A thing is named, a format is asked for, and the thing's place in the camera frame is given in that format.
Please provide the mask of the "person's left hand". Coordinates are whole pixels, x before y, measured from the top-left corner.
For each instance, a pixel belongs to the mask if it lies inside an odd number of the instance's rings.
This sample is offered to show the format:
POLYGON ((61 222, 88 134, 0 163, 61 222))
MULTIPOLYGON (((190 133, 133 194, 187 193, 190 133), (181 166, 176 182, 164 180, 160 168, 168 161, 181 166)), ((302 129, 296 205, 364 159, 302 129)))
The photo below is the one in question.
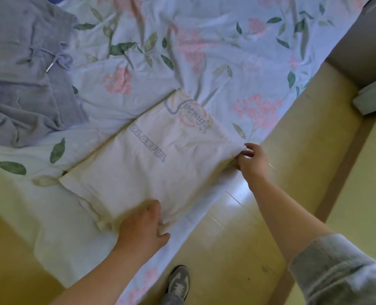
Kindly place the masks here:
POLYGON ((162 235, 159 231, 160 213, 160 202, 150 200, 147 206, 123 220, 115 249, 153 256, 159 251, 155 239, 162 235))

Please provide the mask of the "person's right hand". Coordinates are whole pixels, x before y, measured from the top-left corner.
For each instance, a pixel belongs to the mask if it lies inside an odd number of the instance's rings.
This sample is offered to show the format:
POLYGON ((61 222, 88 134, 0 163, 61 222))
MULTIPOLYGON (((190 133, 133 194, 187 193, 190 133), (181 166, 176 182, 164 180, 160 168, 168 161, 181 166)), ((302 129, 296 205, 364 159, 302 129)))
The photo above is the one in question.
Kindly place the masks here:
POLYGON ((247 157, 247 163, 240 172, 248 185, 269 179, 269 163, 260 145, 245 143, 245 149, 240 154, 247 157))

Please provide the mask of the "white printed t-shirt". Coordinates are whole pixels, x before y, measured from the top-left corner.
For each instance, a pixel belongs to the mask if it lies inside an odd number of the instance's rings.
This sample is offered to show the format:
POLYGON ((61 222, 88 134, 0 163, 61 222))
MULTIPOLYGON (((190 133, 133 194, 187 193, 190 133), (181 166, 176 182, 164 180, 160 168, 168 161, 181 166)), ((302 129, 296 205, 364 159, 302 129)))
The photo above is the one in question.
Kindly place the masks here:
POLYGON ((116 229, 150 200, 167 232, 215 184, 244 146, 179 88, 59 179, 100 229, 116 229))

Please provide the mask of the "person's left forearm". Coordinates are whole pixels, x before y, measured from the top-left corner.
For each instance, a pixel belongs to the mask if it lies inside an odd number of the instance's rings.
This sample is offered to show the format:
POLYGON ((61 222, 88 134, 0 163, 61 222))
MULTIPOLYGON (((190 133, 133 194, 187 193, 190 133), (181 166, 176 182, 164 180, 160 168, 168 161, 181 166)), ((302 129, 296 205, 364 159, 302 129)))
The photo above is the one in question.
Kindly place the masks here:
POLYGON ((49 305, 115 305, 129 282, 151 257, 114 247, 103 262, 49 305))

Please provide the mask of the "person's right forearm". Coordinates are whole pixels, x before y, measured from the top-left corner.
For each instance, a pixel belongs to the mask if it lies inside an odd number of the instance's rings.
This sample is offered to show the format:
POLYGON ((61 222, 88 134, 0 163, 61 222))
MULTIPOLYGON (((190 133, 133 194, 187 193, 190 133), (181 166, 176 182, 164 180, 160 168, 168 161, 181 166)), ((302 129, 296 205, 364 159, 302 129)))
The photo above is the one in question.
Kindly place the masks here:
POLYGON ((287 265, 314 240, 335 234, 267 175, 242 175, 287 265))

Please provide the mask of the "grey sneaker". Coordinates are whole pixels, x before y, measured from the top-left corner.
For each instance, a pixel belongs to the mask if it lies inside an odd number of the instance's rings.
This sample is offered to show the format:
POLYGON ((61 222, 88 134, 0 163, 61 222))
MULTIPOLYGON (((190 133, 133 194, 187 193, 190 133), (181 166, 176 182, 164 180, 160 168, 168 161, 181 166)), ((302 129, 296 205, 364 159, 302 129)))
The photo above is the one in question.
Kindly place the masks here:
POLYGON ((177 266, 169 277, 162 305, 184 305, 189 293, 191 277, 186 266, 177 266))

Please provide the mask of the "floral light blue bed sheet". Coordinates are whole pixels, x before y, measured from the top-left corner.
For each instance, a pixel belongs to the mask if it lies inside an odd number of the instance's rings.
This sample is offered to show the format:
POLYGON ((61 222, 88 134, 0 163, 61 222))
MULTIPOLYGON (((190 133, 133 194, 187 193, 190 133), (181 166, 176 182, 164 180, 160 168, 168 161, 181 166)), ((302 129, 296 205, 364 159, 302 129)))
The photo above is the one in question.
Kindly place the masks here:
POLYGON ((69 76, 89 119, 32 146, 0 146, 0 305, 48 303, 114 243, 59 175, 179 87, 236 141, 262 142, 368 2, 60 3, 78 19, 69 76))

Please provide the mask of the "pale green folded cloth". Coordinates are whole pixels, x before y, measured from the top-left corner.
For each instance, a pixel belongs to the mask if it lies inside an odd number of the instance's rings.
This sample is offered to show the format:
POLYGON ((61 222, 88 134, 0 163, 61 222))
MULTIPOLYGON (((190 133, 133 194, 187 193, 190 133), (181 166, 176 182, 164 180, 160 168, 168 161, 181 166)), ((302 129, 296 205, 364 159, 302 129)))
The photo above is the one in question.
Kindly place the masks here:
POLYGON ((376 112, 376 81, 361 89, 352 104, 362 115, 376 112))

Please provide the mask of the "grey sweatshirt sleeve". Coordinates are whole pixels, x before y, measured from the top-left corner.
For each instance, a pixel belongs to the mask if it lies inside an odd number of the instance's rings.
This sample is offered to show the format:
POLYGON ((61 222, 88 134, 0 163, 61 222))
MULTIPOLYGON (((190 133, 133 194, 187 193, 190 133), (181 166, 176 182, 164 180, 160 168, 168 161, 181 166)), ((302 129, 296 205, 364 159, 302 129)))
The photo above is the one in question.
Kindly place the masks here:
POLYGON ((314 240, 289 271, 306 305, 376 305, 376 260, 342 235, 314 240))

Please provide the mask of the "grey cabinet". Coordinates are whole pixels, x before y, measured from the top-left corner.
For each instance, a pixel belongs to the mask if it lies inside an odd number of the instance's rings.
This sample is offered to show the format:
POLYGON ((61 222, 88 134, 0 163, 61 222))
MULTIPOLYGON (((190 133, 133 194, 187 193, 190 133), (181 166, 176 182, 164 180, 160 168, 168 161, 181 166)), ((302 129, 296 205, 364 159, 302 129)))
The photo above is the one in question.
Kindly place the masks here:
POLYGON ((359 87, 376 81, 376 0, 369 0, 327 63, 359 87))

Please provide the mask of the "lilac grey drawstring sweatpants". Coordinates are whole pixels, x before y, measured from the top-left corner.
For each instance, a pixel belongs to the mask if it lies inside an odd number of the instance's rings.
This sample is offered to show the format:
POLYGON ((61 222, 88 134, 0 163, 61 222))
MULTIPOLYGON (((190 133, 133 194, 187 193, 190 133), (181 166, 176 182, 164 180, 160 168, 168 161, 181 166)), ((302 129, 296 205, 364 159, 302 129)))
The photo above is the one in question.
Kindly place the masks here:
POLYGON ((77 23, 48 0, 0 0, 0 146, 26 147, 87 120, 69 75, 77 23))

